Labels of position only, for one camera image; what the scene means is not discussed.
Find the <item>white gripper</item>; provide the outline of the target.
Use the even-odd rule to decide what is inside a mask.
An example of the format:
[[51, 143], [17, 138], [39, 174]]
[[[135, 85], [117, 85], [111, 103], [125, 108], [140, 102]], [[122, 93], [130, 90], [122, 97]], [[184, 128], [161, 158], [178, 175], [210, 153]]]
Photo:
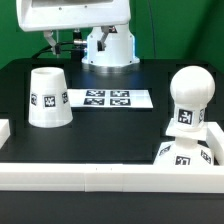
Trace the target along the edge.
[[109, 25], [130, 21], [129, 0], [16, 0], [19, 26], [25, 32], [44, 31], [44, 38], [54, 55], [60, 47], [48, 30], [101, 27], [97, 49], [104, 51]]

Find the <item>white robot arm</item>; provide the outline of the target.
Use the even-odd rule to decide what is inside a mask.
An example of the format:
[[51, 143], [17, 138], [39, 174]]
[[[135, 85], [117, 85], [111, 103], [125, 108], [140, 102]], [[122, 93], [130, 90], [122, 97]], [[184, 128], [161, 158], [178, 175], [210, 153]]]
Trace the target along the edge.
[[83, 67], [101, 73], [120, 73], [135, 68], [135, 37], [129, 30], [129, 0], [16, 0], [17, 19], [25, 32], [41, 31], [57, 52], [55, 30], [89, 28], [82, 45], [86, 55]]

